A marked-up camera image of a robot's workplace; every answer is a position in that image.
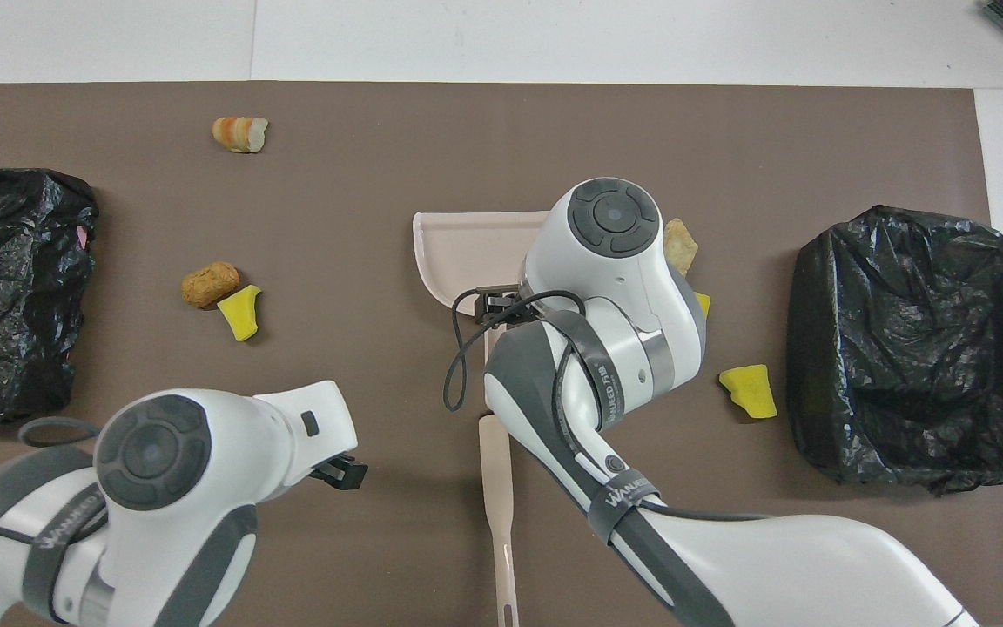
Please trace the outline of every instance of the yellow sponge piece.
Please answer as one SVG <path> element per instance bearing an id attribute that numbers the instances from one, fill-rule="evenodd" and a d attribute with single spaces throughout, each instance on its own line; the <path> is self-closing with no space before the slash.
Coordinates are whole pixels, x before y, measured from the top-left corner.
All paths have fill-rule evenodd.
<path id="1" fill-rule="evenodd" d="M 254 314 L 254 298 L 258 294 L 262 294 L 262 288 L 246 286 L 219 301 L 220 311 L 231 325 L 231 333 L 235 334 L 236 340 L 247 341 L 258 333 L 258 318 Z"/>
<path id="2" fill-rule="evenodd" d="M 699 305 L 703 308 L 703 318 L 709 316 L 709 296 L 707 294 L 696 293 L 696 298 L 699 299 Z"/>
<path id="3" fill-rule="evenodd" d="M 768 387 L 768 367 L 764 364 L 725 370 L 717 376 L 717 382 L 729 389 L 729 400 L 745 409 L 750 418 L 776 415 L 776 403 Z"/>

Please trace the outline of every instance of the beige brush handle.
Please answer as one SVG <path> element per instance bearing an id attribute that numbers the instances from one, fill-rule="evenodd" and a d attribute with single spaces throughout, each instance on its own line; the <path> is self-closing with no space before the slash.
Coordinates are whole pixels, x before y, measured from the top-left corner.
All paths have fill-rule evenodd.
<path id="1" fill-rule="evenodd" d="M 510 432 L 493 413 L 478 420 L 478 452 L 482 461 L 485 520 L 493 538 L 493 583 L 497 592 L 498 627 L 518 627 L 518 584 L 514 579 L 513 469 Z"/>

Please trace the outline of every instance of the brown table surface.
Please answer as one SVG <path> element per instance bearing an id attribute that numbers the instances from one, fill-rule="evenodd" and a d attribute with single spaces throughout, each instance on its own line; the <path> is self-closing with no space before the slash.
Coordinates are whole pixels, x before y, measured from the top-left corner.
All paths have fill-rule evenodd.
<path id="1" fill-rule="evenodd" d="M 270 119 L 266 149 L 216 145 L 219 115 Z M 449 318 L 417 276 L 410 223 L 418 211 L 549 209 L 598 175 L 642 184 L 665 220 L 683 219 L 701 245 L 689 281 L 713 298 L 700 376 L 633 412 L 611 444 L 677 507 L 877 525 L 983 624 L 1003 624 L 1003 487 L 940 499 L 840 487 L 796 452 L 782 408 L 749 420 L 716 384 L 763 362 L 782 407 L 795 251 L 832 223 L 879 203 L 987 221 L 971 91 L 0 84 L 0 168 L 79 176 L 100 202 L 64 413 L 103 424 L 170 387 L 331 378 L 346 396 L 366 483 L 302 484 L 260 507 L 258 549 L 221 626 L 494 623 L 481 382 L 445 412 Z M 181 278 L 211 261 L 264 290 L 246 344 L 180 298 Z M 14 431 L 0 428 L 0 463 L 25 452 Z M 522 622 L 675 624 L 532 456 L 515 445 L 513 458 Z M 819 599 L 808 589 L 792 603 Z M 15 608 L 3 624 L 43 623 Z"/>

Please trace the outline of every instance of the gray button pad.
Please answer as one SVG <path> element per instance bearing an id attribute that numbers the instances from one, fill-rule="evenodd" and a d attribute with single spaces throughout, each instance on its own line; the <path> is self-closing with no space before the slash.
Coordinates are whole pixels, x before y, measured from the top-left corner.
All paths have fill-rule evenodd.
<path id="1" fill-rule="evenodd" d="M 95 472 L 116 504 L 155 510 L 199 484 L 211 447 L 204 408 L 171 393 L 136 402 L 111 419 L 95 452 Z"/>
<path id="2" fill-rule="evenodd" d="M 621 259 L 648 249 L 660 230 L 657 204 L 644 190 L 621 179 L 593 179 L 575 189 L 568 223 L 593 253 Z"/>

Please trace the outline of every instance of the dustpan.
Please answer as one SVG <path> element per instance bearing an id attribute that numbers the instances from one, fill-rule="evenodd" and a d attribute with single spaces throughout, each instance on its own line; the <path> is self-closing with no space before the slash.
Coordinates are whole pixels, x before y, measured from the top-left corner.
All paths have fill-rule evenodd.
<path id="1" fill-rule="evenodd" d="M 547 211 L 414 215 L 412 249 L 420 279 L 435 300 L 448 308 L 465 290 L 518 283 L 525 254 L 537 240 L 547 215 Z M 472 316 L 474 299 L 463 299 L 458 312 Z M 485 334 L 486 354 L 497 334 L 492 330 Z M 518 627 L 510 433 L 492 413 L 478 421 L 478 452 L 485 517 L 493 543 L 498 627 Z"/>

